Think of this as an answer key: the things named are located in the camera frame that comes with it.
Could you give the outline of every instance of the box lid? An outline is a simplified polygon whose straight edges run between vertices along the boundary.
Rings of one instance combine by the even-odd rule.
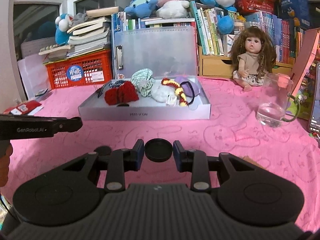
[[[115,33],[115,78],[130,78],[143,68],[154,77],[197,75],[193,26],[145,28]]]

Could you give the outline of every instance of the glass pitcher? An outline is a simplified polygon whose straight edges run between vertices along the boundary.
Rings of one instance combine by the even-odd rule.
[[[293,82],[284,74],[268,73],[264,76],[261,102],[258,107],[256,118],[263,125],[279,127],[281,122],[294,121],[300,111],[299,101],[291,94]],[[285,118],[289,100],[292,98],[297,105],[297,112],[292,119]]]

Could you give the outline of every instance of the white wall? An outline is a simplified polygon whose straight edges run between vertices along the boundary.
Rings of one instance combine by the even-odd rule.
[[[13,39],[13,0],[0,0],[0,113],[25,100]]]

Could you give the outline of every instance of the hand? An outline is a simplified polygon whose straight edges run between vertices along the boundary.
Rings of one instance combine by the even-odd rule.
[[[0,158],[0,187],[4,187],[8,182],[10,156],[13,153],[12,145],[9,144],[5,151],[5,156]]]
[[[242,78],[247,78],[249,76],[249,71],[247,70],[238,70],[238,75]]]

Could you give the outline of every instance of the table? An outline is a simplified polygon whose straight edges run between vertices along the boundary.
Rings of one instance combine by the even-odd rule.
[[[212,104],[210,120],[200,121],[84,121],[75,133],[59,133],[53,138],[12,141],[13,155],[9,181],[1,193],[12,201],[19,185],[93,151],[101,145],[112,149],[131,148],[137,139],[146,143],[152,138],[164,138],[173,143],[180,140],[185,149],[203,150],[210,156],[229,152],[248,155],[268,171],[297,184],[305,196],[305,204],[297,225],[303,230],[320,228],[320,149],[309,137],[306,122],[295,120],[282,127],[263,126],[255,119],[255,107],[262,88],[243,92],[233,81],[200,78]],[[77,107],[88,98],[93,86],[56,89],[44,100],[40,116],[74,117]],[[103,175],[98,186],[103,184]],[[179,173],[173,157],[165,163],[143,159],[139,172],[125,175],[126,185],[132,182],[190,184],[191,174]],[[217,187],[215,172],[212,186]]]

